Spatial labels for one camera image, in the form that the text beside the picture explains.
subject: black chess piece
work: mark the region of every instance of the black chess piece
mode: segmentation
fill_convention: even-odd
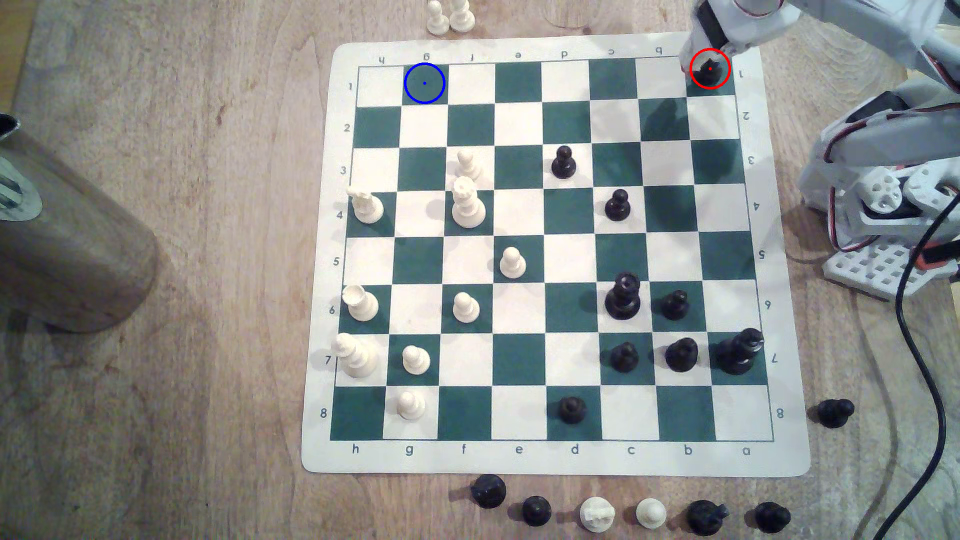
[[[697,536],[711,536],[723,526],[723,519],[730,511],[723,504],[719,506],[710,501],[694,501],[686,510],[686,522]]]
[[[611,221],[623,221],[630,215],[629,199],[630,194],[627,193],[626,189],[617,189],[613,192],[613,196],[607,201],[607,204],[604,205],[603,211]]]
[[[573,159],[573,151],[569,146],[561,146],[557,149],[557,157],[550,164],[550,170],[553,176],[566,180],[577,172],[577,162]]]
[[[777,503],[760,503],[754,509],[756,528],[767,534],[776,534],[790,525],[790,510]]]
[[[847,424],[847,419],[853,415],[853,409],[853,402],[850,400],[823,400],[817,404],[817,418],[824,427],[835,430]]]
[[[550,502],[540,495],[528,497],[522,507],[523,523],[530,527],[541,527],[550,521],[553,511]]]
[[[666,365],[678,373],[684,373],[697,365],[697,342],[691,337],[678,339],[666,348]]]
[[[470,495],[481,508],[496,508],[507,498],[507,484],[497,475],[480,475],[470,486]]]
[[[610,317],[620,321],[636,315],[640,311],[640,278],[628,272],[618,275],[604,306]]]

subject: chess board mat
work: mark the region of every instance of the chess board mat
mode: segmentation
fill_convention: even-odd
[[[804,394],[759,53],[704,90],[677,55],[685,33],[352,43],[330,70],[309,355],[303,466],[313,472],[785,477],[809,468]],[[437,67],[421,65],[431,62]],[[404,91],[404,79],[410,93]],[[443,93],[435,102],[422,105]],[[550,161],[573,150],[577,173]],[[456,153],[484,174],[487,218],[451,217]],[[359,222],[346,188],[383,202]],[[612,222],[612,192],[632,212]],[[526,273],[499,272],[516,246]],[[642,279],[643,307],[613,320],[603,299],[617,273]],[[340,299],[360,284],[379,302],[358,322]],[[658,299],[688,292],[683,320]],[[452,314],[466,291],[472,324]],[[747,327],[764,351],[745,375],[711,353]],[[379,364],[338,369],[331,343],[354,334]],[[664,363],[681,337],[699,344],[687,373]],[[640,363],[612,369],[633,342]],[[407,345],[430,368],[402,366]],[[401,392],[426,401],[396,414]],[[583,398],[563,423],[558,400]]]

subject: wooden table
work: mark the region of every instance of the wooden table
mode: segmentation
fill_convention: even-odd
[[[924,468],[935,418],[892,308],[822,279],[823,218],[793,184],[817,132],[903,71],[806,19],[763,48],[805,395],[857,405],[844,429],[810,426],[809,473],[506,477],[509,502],[536,493],[554,505],[543,529],[511,519],[508,504],[465,500],[466,476],[307,473],[300,416],[330,59],[344,42],[426,37],[425,14],[419,0],[216,4],[39,8],[14,111],[156,232],[162,263],[144,306],[111,331],[69,335],[0,311],[0,536],[587,537],[573,510],[597,494],[624,516],[608,537],[690,536],[677,519],[631,525],[648,496],[671,516],[696,499],[726,503],[723,538],[765,537],[743,514],[768,500],[793,511],[784,537],[870,537]],[[562,29],[544,18],[547,0],[476,0],[469,37],[689,28],[688,2],[602,4],[582,2],[589,25]],[[947,286],[919,293],[907,317],[942,385],[950,439],[890,537],[956,537],[960,338]]]

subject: green square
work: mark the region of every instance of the green square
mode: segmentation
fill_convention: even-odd
[[[446,189],[446,148],[400,148],[397,191]]]
[[[347,238],[356,238],[361,236],[377,236],[380,238],[394,235],[394,222],[396,216],[396,192],[385,191],[383,193],[374,193],[380,202],[383,203],[383,217],[376,220],[376,223],[364,223],[357,219],[353,211],[353,204],[347,204]]]
[[[389,285],[364,285],[364,290],[371,293],[380,309],[374,315],[373,319],[367,322],[360,322],[354,319],[350,313],[347,304],[343,299],[340,300],[340,328],[337,332],[346,333],[390,333],[390,286]]]
[[[690,308],[683,319],[671,321],[660,313],[660,301],[677,289],[686,291]],[[654,331],[707,331],[703,282],[650,282],[650,309]]]
[[[598,234],[596,254],[597,281],[616,281],[616,275],[620,272],[630,272],[642,282],[647,281],[646,234]]]
[[[629,341],[640,353],[640,363],[629,373],[620,373],[610,364],[611,350],[621,343]],[[644,333],[601,333],[600,334],[600,382],[602,384],[656,384],[654,380],[654,342],[653,335]]]
[[[597,286],[546,283],[547,331],[597,331]]]
[[[640,143],[593,144],[593,185],[643,185]]]
[[[737,334],[735,331],[712,331],[707,334],[707,343],[709,348],[709,357],[710,357],[710,375],[712,378],[713,384],[759,384],[766,385],[767,383],[767,360],[766,354],[763,349],[760,349],[760,352],[754,356],[754,367],[750,368],[750,371],[743,375],[731,375],[726,371],[720,369],[720,366],[717,365],[714,360],[717,356],[716,348],[720,345],[720,342],[724,339],[730,339]]]
[[[643,188],[648,233],[697,230],[697,202],[692,185],[648,185]]]
[[[360,107],[353,120],[353,148],[400,145],[400,107]]]
[[[331,441],[378,441],[383,438],[383,386],[336,386],[330,407]]]
[[[543,144],[590,142],[590,102],[543,104]]]
[[[518,61],[496,65],[496,103],[540,101],[540,63]]]
[[[593,233],[593,189],[545,189],[543,231],[546,234]]]
[[[443,280],[442,236],[394,240],[394,283],[440,283]]]
[[[472,323],[465,324],[453,316],[453,297],[458,292],[466,292],[480,305],[480,316]],[[440,330],[443,333],[492,333],[493,332],[493,285],[464,284],[444,285],[443,314]]]
[[[700,233],[705,280],[754,280],[754,242],[750,231]]]
[[[660,440],[715,441],[713,390],[709,386],[658,386]]]
[[[542,146],[497,146],[493,149],[493,187],[543,187]]]
[[[430,355],[430,367],[419,375],[411,375],[403,367],[403,349],[415,345]],[[440,383],[440,336],[391,334],[387,350],[388,386],[436,386]]]
[[[636,98],[634,59],[590,61],[590,99],[631,98]]]
[[[440,98],[433,103],[446,104],[446,94],[450,89],[450,68],[445,64],[440,64],[437,67],[440,68],[440,71],[443,71],[443,76],[431,65],[418,65],[413,70],[410,69],[410,65],[403,67],[403,74],[406,77],[405,84],[407,89],[410,90],[410,95],[407,95],[403,88],[399,89],[403,92],[403,105],[419,105],[419,103],[410,99],[411,95],[420,101],[430,101],[438,94]]]
[[[493,105],[451,105],[447,108],[448,146],[493,146]]]
[[[492,236],[493,235],[493,191],[484,189],[477,191],[477,198],[483,201],[487,217],[483,223],[473,229],[464,229],[453,221],[453,191],[446,193],[446,208],[444,211],[444,234],[447,236]]]
[[[687,140],[686,98],[641,99],[640,140]]]
[[[691,140],[695,184],[743,184],[743,155],[735,138]]]
[[[489,386],[441,386],[437,439],[491,440],[492,390]]]
[[[542,333],[495,333],[493,335],[493,384],[546,384],[545,345]]]

